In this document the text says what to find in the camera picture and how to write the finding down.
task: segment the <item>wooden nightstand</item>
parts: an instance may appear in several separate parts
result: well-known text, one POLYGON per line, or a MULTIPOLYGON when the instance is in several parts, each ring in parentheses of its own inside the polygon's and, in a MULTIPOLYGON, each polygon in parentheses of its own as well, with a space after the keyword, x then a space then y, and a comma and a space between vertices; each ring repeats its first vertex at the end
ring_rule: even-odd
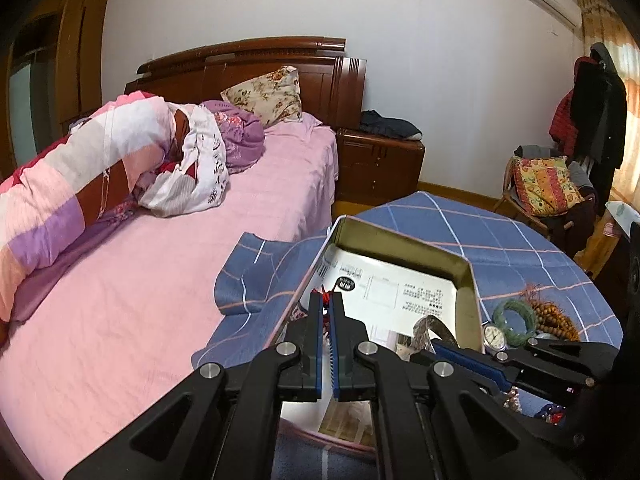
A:
POLYGON ((336 200, 381 205, 415 192, 424 145, 357 130, 338 130, 336 200))

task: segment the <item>white cloth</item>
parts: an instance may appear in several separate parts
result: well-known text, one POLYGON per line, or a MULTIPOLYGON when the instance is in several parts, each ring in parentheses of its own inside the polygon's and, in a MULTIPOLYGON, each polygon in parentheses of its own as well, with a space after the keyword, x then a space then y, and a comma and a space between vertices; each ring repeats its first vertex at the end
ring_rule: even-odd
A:
POLYGON ((199 105, 167 104, 173 113, 181 110, 189 120, 189 133, 182 144, 182 161, 172 172, 158 175, 139 197, 140 205, 161 217, 220 205, 229 174, 225 143, 215 117, 199 105), (187 174, 194 164, 195 179, 187 174))
POLYGON ((627 238, 631 238, 631 224, 640 222, 640 213, 624 202, 607 202, 607 209, 627 238))

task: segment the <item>clock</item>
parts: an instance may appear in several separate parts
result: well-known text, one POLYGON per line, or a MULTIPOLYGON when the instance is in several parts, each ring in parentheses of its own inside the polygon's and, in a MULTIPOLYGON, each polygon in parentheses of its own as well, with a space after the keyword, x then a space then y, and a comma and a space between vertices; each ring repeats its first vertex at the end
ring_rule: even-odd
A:
POLYGON ((494 355, 507 349, 507 338, 504 332, 493 323, 482 325, 482 342, 489 354, 494 355))

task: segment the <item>green bangle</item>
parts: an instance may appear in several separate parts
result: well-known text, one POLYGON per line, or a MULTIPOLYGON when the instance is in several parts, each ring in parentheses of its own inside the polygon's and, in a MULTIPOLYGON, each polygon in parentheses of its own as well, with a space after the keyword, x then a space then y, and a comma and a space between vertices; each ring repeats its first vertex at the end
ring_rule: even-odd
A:
POLYGON ((507 300, 503 304, 498 305, 492 315, 494 324, 504 332, 504 337, 509 346, 523 346, 527 339, 536 335, 537 316, 529 303, 520 300, 507 300), (516 332, 507 323, 504 317, 505 310, 513 310, 524 320, 526 332, 516 332))

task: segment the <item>purple pillow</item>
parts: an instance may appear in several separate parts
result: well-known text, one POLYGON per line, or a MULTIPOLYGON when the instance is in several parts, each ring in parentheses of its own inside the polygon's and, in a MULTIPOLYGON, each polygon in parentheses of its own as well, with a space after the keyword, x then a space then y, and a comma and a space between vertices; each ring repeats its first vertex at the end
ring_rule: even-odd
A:
POLYGON ((229 173, 240 173, 254 165, 264 149, 264 128, 260 119, 224 101, 211 100, 201 104, 216 118, 225 141, 229 173))

